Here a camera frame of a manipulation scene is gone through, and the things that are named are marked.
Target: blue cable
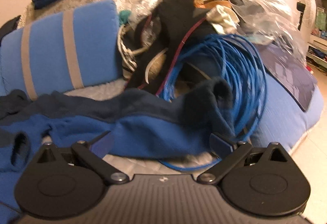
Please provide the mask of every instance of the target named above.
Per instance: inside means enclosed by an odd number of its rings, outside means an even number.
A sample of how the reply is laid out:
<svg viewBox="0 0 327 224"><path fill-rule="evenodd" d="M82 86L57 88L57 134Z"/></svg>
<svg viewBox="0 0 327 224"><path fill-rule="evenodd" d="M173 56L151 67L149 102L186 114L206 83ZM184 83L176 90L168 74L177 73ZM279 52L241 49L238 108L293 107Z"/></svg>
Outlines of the blue cable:
<svg viewBox="0 0 327 224"><path fill-rule="evenodd" d="M239 35L208 35L203 42L184 48L171 71L160 97L170 101L174 99L174 87L183 64L194 56L212 58L221 69L221 77L230 85L233 92L235 141L247 141L256 130L267 101L267 77L260 55L251 42ZM192 171L217 164L181 168L160 160L168 168L178 171Z"/></svg>

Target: ribbed gray surface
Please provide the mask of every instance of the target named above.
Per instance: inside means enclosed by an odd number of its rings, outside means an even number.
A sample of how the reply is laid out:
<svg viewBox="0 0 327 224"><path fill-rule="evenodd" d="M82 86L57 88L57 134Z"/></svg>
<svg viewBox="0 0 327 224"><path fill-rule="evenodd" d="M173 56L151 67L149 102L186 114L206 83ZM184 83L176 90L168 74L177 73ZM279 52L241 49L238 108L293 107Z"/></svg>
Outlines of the ribbed gray surface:
<svg viewBox="0 0 327 224"><path fill-rule="evenodd" d="M267 220L241 213L226 203L214 186L190 175L135 175L109 188L104 199L78 217L38 220L25 216L19 224L308 224L301 216Z"/></svg>

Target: floor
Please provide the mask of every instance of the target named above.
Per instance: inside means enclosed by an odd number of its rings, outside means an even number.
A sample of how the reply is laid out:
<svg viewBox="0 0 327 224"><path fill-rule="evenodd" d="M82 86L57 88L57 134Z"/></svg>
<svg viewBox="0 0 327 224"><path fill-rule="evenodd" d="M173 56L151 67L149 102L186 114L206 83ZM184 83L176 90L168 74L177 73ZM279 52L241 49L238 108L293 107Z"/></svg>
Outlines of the floor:
<svg viewBox="0 0 327 224"><path fill-rule="evenodd" d="M304 216L314 224L327 223L327 76L312 68L325 100L320 121L308 132L292 157L311 185Z"/></svg>

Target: plastic bag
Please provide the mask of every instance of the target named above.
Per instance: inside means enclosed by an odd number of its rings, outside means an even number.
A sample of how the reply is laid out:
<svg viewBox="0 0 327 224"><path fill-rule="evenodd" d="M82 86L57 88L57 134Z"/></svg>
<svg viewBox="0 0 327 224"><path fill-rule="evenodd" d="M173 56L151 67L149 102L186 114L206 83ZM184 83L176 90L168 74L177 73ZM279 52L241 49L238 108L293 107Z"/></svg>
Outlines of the plastic bag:
<svg viewBox="0 0 327 224"><path fill-rule="evenodd" d="M306 65L308 45L297 29L292 9L284 0L229 0L243 19L241 29L254 43L274 41Z"/></svg>

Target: triangular hole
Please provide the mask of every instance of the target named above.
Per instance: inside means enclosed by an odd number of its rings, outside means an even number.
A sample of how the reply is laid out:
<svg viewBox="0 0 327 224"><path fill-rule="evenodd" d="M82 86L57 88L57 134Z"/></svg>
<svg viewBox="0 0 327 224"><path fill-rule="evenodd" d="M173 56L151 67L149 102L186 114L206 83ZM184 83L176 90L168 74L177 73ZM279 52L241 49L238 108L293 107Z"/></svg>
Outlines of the triangular hole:
<svg viewBox="0 0 327 224"><path fill-rule="evenodd" d="M287 162L287 159L284 157L282 152L280 151L279 148L276 148L273 150L271 158L271 161L279 161L279 162Z"/></svg>
<svg viewBox="0 0 327 224"><path fill-rule="evenodd" d="M38 163L52 162L56 161L55 156L53 155L50 149L45 149L38 160Z"/></svg>

